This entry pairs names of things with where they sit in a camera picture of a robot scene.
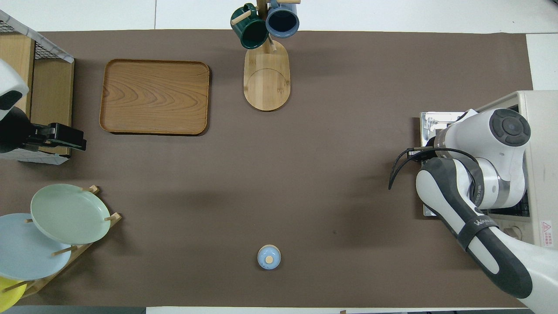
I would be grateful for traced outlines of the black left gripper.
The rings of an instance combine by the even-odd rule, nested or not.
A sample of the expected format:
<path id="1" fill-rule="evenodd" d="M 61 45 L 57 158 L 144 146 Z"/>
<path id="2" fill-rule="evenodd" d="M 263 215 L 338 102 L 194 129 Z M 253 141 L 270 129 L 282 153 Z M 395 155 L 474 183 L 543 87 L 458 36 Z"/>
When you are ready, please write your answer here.
<path id="1" fill-rule="evenodd" d="M 2 154 L 15 149 L 38 151 L 39 147 L 65 147 L 86 151 L 86 145 L 83 131 L 61 123 L 50 123 L 48 126 L 31 123 L 26 114 L 17 107 L 12 108 L 0 123 L 0 153 Z"/>

